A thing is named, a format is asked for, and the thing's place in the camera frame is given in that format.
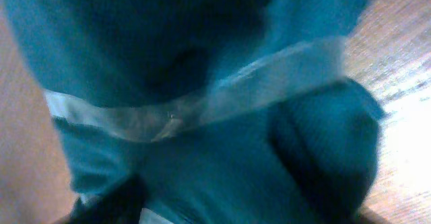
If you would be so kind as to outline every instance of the teal fabric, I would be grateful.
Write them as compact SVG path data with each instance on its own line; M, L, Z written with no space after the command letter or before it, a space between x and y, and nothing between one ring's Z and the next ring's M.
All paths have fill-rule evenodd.
M348 35L369 0L4 1L42 87L119 107L211 87L302 40ZM139 174L148 207L175 223L336 223L374 179L382 116L346 79L155 145L54 124L76 192L104 195Z

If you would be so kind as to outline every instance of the wooden floor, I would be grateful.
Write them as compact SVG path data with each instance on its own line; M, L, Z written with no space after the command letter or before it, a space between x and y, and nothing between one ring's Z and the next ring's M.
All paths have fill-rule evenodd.
M431 0L376 0L347 54L349 75L389 113L365 205L392 223L431 223Z
M431 0L376 0L349 42L347 71L389 113L364 212L391 223L431 223ZM65 160L1 14L0 117L0 223L66 215L74 195Z

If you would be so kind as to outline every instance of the clear plastic strip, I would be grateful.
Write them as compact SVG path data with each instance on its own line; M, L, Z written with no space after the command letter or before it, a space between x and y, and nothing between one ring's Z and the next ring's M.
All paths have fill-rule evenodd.
M344 78L345 37L301 42L255 61L211 87L166 104L100 108L46 90L53 118L93 126L136 143L150 143L284 101Z

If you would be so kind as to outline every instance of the cloth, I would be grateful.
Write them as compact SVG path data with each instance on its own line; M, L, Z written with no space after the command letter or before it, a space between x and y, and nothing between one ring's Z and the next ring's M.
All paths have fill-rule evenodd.
M369 0L4 1L41 87L134 108L211 87L297 42L346 36ZM382 115L345 79L157 144L53 122L80 194L106 196L137 174L145 207L173 223L336 223L374 179Z

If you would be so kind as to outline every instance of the black object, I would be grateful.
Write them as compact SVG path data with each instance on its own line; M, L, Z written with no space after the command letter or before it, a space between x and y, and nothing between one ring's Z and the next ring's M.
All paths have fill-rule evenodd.
M88 208L78 200L66 224L138 224L147 193L139 176L133 176Z

